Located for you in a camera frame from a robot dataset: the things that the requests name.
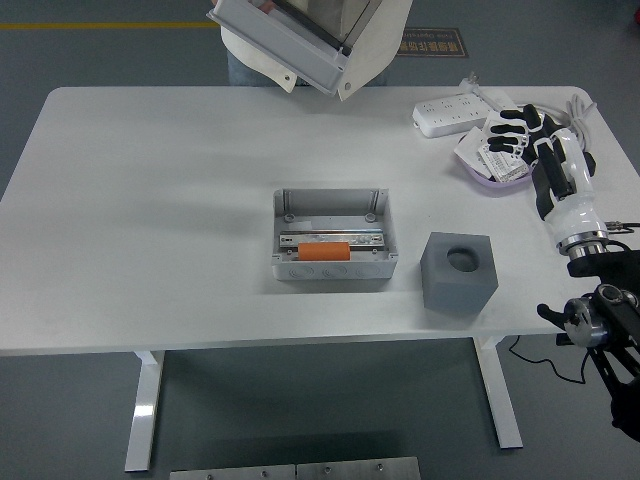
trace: table leg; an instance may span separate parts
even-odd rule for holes
[[[164,351],[135,352],[142,361],[136,408],[131,422],[129,449],[124,466],[125,472],[146,471],[149,469],[153,430],[158,406],[158,393],[162,378]]]
[[[496,345],[504,337],[477,337],[473,339],[476,355],[487,391],[493,423],[500,448],[522,448],[520,430],[513,412],[511,398],[504,380]]]

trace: orange cylinder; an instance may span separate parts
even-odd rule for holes
[[[351,260],[349,242],[299,243],[298,260],[307,262]]]

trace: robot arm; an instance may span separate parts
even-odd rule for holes
[[[640,441],[640,363],[630,353],[640,354],[640,251],[610,242],[607,225],[593,208],[593,169],[571,131],[532,105],[501,115],[507,122],[524,120],[525,133],[520,124],[496,128],[500,135],[490,139],[491,148],[528,149],[529,159],[537,162],[533,181],[538,213],[550,224],[559,253],[569,257],[569,274],[597,276],[601,281],[594,292],[569,300],[563,312],[541,304],[538,314],[566,332],[558,336],[558,344],[587,349],[611,394],[613,426]],[[610,252],[609,243],[623,250]],[[615,357],[633,380],[621,382],[605,353]]]

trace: white table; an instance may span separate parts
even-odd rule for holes
[[[505,89],[564,106],[572,87]],[[135,351],[142,359],[126,470],[148,468],[165,350],[472,337],[500,444],[522,441],[495,345],[555,333],[546,302],[571,279],[533,187],[492,191],[427,139],[413,106],[456,88],[63,88],[52,92],[0,202],[0,355]],[[588,119],[606,220],[638,218],[640,179],[604,120]],[[400,259],[389,281],[279,282],[279,188],[388,188]],[[491,237],[500,286],[477,316],[425,310],[433,231]]]

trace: power strip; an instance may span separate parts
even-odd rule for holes
[[[482,95],[503,110],[517,108],[500,89],[482,89]],[[492,110],[477,94],[465,93],[418,103],[413,109],[413,120],[426,137],[436,138],[468,132],[473,127],[482,128]]]

